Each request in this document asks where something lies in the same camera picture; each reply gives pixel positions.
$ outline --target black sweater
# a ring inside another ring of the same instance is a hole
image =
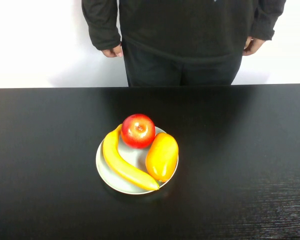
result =
[[[244,49],[248,36],[271,40],[286,0],[120,0],[122,37],[183,62],[216,62]],[[120,44],[117,0],[82,0],[92,44]]]

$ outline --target plate rim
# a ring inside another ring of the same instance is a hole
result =
[[[163,129],[161,129],[160,127],[157,127],[157,126],[154,126],[155,127],[155,129],[157,130],[160,130],[161,132],[163,132],[163,133],[167,133],[166,131],[164,131]],[[108,183],[107,182],[107,180],[100,174],[100,169],[99,169],[99,167],[98,167],[98,153],[99,153],[99,151],[101,151],[101,147],[102,147],[102,145],[104,144],[104,140],[105,139],[103,139],[102,141],[101,141],[101,143],[99,144],[99,146],[98,146],[98,148],[97,148],[97,151],[96,151],[96,154],[95,154],[95,165],[96,165],[96,169],[97,169],[97,172],[98,172],[98,174],[99,174],[99,176],[101,177],[101,179],[110,187],[110,188],[112,188],[112,189],[114,189],[114,190],[116,190],[116,191],[118,191],[118,192],[120,192],[120,193],[123,193],[123,194],[127,194],[127,195],[145,195],[145,194],[150,194],[150,193],[153,193],[153,192],[157,192],[157,191],[159,191],[164,185],[166,185],[173,177],[174,177],[174,175],[175,175],[175,173],[176,173],[176,171],[177,171],[177,168],[178,168],[178,164],[179,164],[179,153],[178,153],[178,156],[177,156],[177,159],[176,159],[176,165],[175,165],[175,169],[174,169],[174,171],[173,171],[173,174],[171,175],[171,177],[165,182],[165,183],[163,183],[160,187],[159,187],[159,189],[158,190],[149,190],[149,191],[144,191],[144,192],[135,192],[135,193],[133,193],[133,192],[126,192],[126,191],[122,191],[122,190],[120,190],[120,189],[117,189],[116,187],[113,187],[110,183]]]

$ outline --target person's left hand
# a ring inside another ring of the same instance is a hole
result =
[[[243,56],[249,56],[255,54],[265,42],[266,42],[265,40],[261,40],[249,36],[245,42]]]

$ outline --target hand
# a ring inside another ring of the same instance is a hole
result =
[[[249,36],[245,42],[243,56],[249,56],[255,54],[265,42],[266,42],[265,40],[252,38],[252,36]]]
[[[121,44],[116,46],[113,49],[107,49],[101,51],[107,58],[115,58],[115,57],[122,57],[124,54],[122,52]]]

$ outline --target sweater cuff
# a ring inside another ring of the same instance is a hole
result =
[[[265,22],[254,21],[250,31],[251,37],[264,41],[272,40],[274,34],[275,31],[273,27]]]
[[[89,28],[89,35],[92,45],[99,51],[113,49],[120,45],[121,36],[118,29],[94,29]]]

